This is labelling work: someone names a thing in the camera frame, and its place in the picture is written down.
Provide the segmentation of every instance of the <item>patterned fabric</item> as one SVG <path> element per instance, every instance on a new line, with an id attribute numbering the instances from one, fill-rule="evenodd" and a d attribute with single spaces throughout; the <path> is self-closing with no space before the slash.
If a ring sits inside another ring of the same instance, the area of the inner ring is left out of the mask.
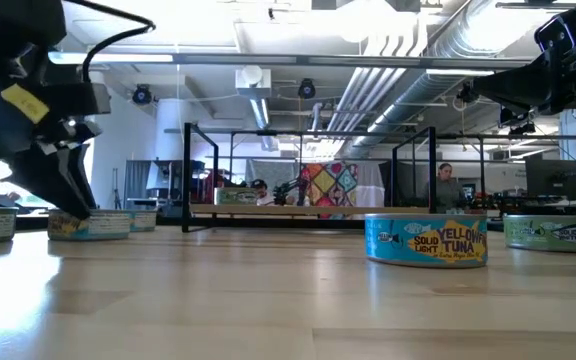
<path id="1" fill-rule="evenodd" d="M 304 164 L 301 177 L 309 182 L 313 206 L 355 206 L 357 202 L 356 164 Z"/>

